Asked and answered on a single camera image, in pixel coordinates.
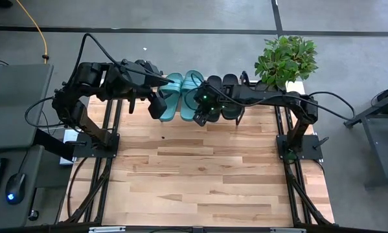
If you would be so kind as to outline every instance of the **wood plank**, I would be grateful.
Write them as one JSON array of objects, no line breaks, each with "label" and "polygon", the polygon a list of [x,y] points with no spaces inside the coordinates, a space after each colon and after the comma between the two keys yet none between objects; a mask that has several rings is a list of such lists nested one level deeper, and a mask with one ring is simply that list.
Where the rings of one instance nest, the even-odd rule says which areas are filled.
[{"label": "wood plank", "polygon": [[[105,104],[90,98],[88,115],[99,126]],[[247,108],[239,126],[220,119],[199,127],[183,121],[179,113],[171,122],[152,120],[148,106],[148,102],[138,101],[132,115],[123,109],[104,225],[291,226],[284,167],[275,145],[278,132],[273,107]],[[284,108],[280,110],[284,117]],[[94,160],[88,159],[78,172],[71,198],[73,209],[89,190],[93,166]],[[302,161],[302,170],[307,194],[333,221],[319,165]],[[296,202],[302,219],[297,194]],[[66,218],[64,203],[60,220]]]}]

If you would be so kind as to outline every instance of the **pair of slippers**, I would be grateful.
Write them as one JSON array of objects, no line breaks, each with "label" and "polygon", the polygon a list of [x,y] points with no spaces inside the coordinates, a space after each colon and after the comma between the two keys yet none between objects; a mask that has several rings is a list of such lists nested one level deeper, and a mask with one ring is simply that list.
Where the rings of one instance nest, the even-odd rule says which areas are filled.
[{"label": "pair of slippers", "polygon": [[168,122],[174,119],[179,98],[182,98],[182,120],[188,122],[193,121],[195,110],[198,107],[198,104],[194,100],[194,95],[196,93],[195,89],[201,85],[202,81],[204,81],[204,77],[198,71],[188,71],[185,78],[178,72],[169,74],[166,78],[173,80],[174,83],[168,83],[159,88],[167,106],[160,121]]},{"label": "pair of slippers", "polygon": [[[165,98],[167,106],[160,121],[168,122],[174,118],[180,97],[182,97],[181,118],[184,121],[193,121],[195,110],[198,107],[198,104],[194,100],[194,95],[196,93],[194,89],[201,85],[201,82],[204,81],[204,77],[198,71],[188,71],[185,78],[180,73],[169,74],[167,78],[173,80],[175,83],[169,83],[159,88]],[[212,75],[207,78],[207,81],[210,85],[220,90],[223,89],[224,85],[238,84],[238,78],[234,74],[226,74],[222,80],[219,76]],[[224,104],[223,108],[211,112],[207,121],[217,122],[220,118],[220,114],[226,120],[234,120],[237,119],[243,111],[244,108],[236,104]]]}]

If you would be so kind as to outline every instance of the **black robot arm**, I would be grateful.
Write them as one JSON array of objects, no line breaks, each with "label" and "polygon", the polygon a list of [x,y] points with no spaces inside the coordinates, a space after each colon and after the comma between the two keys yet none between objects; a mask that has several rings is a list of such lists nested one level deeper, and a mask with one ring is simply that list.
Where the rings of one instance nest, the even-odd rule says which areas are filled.
[{"label": "black robot arm", "polygon": [[129,113],[133,113],[136,99],[148,99],[151,103],[148,110],[152,118],[158,119],[166,110],[166,104],[152,88],[172,82],[161,75],[149,61],[83,62],[70,80],[63,83],[63,88],[54,91],[52,107],[65,125],[80,128],[90,136],[92,145],[106,148],[112,143],[111,133],[100,129],[87,116],[87,108],[80,98],[96,95],[101,101],[128,100]]},{"label": "black robot arm", "polygon": [[218,89],[204,81],[194,96],[199,104],[194,121],[204,126],[210,115],[220,114],[223,108],[273,105],[291,109],[297,118],[296,125],[287,134],[288,148],[302,151],[302,138],[309,125],[317,121],[317,104],[313,97],[297,92],[257,91],[242,84],[223,85]]}]

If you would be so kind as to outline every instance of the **green plant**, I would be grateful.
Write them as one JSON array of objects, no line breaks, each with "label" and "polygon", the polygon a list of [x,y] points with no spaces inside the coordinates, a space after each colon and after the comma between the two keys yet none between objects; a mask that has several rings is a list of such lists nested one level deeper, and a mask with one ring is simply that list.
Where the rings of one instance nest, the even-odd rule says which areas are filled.
[{"label": "green plant", "polygon": [[299,36],[264,41],[267,46],[254,67],[255,75],[259,75],[268,86],[282,88],[286,82],[295,82],[299,76],[306,80],[317,69],[313,41],[305,41]]}]

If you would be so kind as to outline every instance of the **gray floor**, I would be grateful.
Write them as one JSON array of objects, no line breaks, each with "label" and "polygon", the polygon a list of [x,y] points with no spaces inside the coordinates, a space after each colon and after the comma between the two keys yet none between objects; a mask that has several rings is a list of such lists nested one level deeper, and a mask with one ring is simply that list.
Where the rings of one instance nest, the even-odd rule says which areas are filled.
[{"label": "gray floor", "polygon": [[[39,24],[50,27],[276,29],[270,0],[23,2]],[[285,30],[388,31],[388,1],[278,0],[278,3]],[[15,6],[0,10],[0,25],[32,24]],[[165,73],[197,69],[205,76],[240,74],[242,70],[252,74],[253,64],[264,48],[264,39],[274,37],[107,33],[95,36],[117,60],[142,58],[156,63]],[[51,89],[54,89],[68,79],[82,34],[51,32],[45,33],[45,37],[55,67],[51,82]],[[305,81],[307,93],[333,91],[360,112],[369,106],[369,100],[376,93],[388,88],[388,38],[310,39],[318,46],[320,68]],[[0,59],[8,63],[41,63],[42,48],[36,32],[0,32]],[[89,41],[82,61],[106,59]],[[349,109],[330,96],[317,96],[317,100],[350,116]],[[56,123],[52,109],[46,106],[45,111],[51,123]],[[363,129],[359,126],[346,129],[342,123],[341,119],[320,111],[319,121],[314,126],[320,137],[330,137],[322,150],[336,223],[345,227],[388,230],[388,188],[366,191],[363,187],[363,183],[381,175]],[[54,201],[49,208],[54,209],[57,204]]]}]

